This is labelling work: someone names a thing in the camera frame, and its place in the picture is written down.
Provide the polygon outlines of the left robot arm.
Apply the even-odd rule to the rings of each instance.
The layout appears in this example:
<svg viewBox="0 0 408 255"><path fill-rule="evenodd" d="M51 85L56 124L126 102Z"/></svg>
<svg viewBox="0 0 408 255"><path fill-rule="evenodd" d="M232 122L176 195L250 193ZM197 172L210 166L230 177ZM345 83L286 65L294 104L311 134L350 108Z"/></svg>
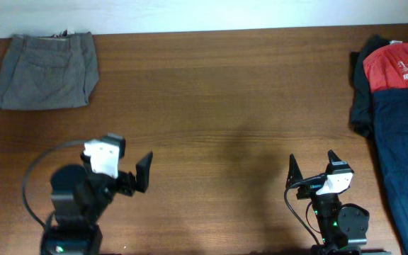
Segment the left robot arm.
<svg viewBox="0 0 408 255"><path fill-rule="evenodd" d="M132 173L118 167L125 156L124 137L108 134L66 146L77 144L83 147L82 164L65 165L50 179L54 210L44 226L41 254L99 254L103 235L98 220L115 195L131 197L149 187L152 152L136 163Z"/></svg>

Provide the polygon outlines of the grey shorts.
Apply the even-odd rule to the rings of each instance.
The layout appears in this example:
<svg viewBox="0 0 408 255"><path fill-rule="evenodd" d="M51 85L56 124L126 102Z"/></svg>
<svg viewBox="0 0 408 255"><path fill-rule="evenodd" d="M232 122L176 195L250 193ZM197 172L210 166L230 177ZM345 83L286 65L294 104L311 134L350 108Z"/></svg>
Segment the grey shorts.
<svg viewBox="0 0 408 255"><path fill-rule="evenodd" d="M0 109L79 108L99 81L92 33L15 35L0 68Z"/></svg>

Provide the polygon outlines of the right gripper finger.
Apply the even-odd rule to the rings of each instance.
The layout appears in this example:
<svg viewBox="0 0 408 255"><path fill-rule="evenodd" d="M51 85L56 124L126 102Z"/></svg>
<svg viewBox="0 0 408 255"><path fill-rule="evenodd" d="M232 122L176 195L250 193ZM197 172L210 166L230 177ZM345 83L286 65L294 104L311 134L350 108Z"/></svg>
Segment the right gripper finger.
<svg viewBox="0 0 408 255"><path fill-rule="evenodd" d="M336 155L336 153L331 149L327 152L330 164L339 164L342 160Z"/></svg>
<svg viewBox="0 0 408 255"><path fill-rule="evenodd" d="M303 180L300 168L298 163L295 159L294 154L290 154L289 156L289 169L288 169L288 176L286 180L286 188L292 187L294 184L301 182Z"/></svg>

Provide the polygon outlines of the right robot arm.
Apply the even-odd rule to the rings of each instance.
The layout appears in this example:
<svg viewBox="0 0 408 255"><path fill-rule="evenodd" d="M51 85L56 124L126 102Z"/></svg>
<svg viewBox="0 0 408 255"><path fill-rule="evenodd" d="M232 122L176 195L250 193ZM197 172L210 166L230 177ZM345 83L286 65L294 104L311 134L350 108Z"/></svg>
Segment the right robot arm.
<svg viewBox="0 0 408 255"><path fill-rule="evenodd" d="M348 190L354 175L349 164L333 151L328 151L329 163L325 172L304 178L294 155L289 156L289 170L284 200L299 223L310 233L315 244L312 254L361 254L367 243L369 212L353 203L343 204L339 195ZM298 200L310 200L321 240L313 232L308 219L302 219L288 202L288 192L295 189Z"/></svg>

